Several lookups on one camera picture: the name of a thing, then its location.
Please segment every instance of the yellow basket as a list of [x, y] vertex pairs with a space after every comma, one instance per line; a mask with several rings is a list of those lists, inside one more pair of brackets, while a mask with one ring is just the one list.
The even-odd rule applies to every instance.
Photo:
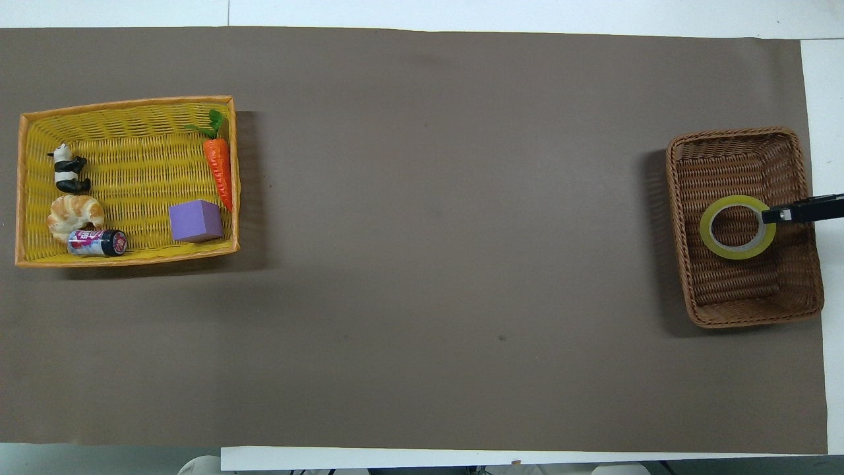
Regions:
[[[203, 155], [211, 109], [222, 112], [220, 130], [231, 148], [232, 212], [222, 205]], [[56, 188], [53, 160], [61, 143], [88, 159], [80, 178], [105, 210], [105, 228], [124, 231], [128, 251], [117, 257], [77, 256], [58, 243], [46, 218], [65, 193]], [[237, 162], [235, 103], [230, 96], [166, 97], [108, 102], [25, 113], [18, 136], [18, 207], [14, 263], [21, 267], [141, 265], [230, 254], [240, 248], [241, 180]], [[220, 205], [224, 236], [179, 243], [170, 233], [169, 208], [194, 199]]]

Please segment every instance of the purple cube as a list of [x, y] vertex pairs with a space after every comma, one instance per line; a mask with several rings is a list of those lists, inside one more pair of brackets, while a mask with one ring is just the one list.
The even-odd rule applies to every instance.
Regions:
[[200, 243], [223, 237], [223, 220], [219, 206], [204, 199], [170, 207], [170, 229], [173, 240]]

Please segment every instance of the toy carrot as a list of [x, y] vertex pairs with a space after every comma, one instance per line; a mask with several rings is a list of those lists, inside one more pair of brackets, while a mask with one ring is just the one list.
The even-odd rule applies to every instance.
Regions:
[[196, 130], [208, 136], [203, 142], [203, 152], [214, 181], [217, 183], [217, 194], [223, 205], [231, 211], [231, 165], [229, 164], [229, 143], [218, 137], [219, 128], [223, 126], [225, 117], [220, 111], [211, 110], [208, 112], [208, 119], [211, 121], [211, 128], [186, 125], [185, 128]]

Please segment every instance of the masking tape roll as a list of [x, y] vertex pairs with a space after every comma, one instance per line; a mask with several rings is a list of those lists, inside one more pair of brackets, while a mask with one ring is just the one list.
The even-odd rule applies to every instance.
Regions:
[[[721, 244], [715, 239], [715, 235], [712, 233], [712, 223], [715, 221], [715, 216], [718, 216], [718, 213], [733, 206], [743, 206], [753, 211], [753, 214], [756, 215], [756, 220], [759, 222], [759, 231], [756, 232], [753, 239], [750, 239], [749, 243], [742, 244], [741, 246], [726, 246]], [[719, 199], [709, 205], [706, 211], [703, 212], [703, 217], [701, 218], [701, 238], [703, 238], [703, 243], [713, 253], [726, 259], [750, 259], [761, 254], [762, 251], [771, 245], [776, 234], [776, 224], [765, 224], [762, 222], [762, 211], [768, 209], [770, 208], [765, 203], [745, 194], [732, 194]]]

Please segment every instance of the panda figurine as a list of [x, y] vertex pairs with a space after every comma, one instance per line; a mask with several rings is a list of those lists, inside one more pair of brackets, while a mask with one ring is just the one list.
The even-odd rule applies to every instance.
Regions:
[[79, 180], [79, 172], [88, 163], [88, 159], [73, 156], [68, 144], [61, 144], [48, 156], [53, 157], [53, 170], [56, 172], [56, 188], [64, 193], [79, 194], [91, 189], [91, 179]]

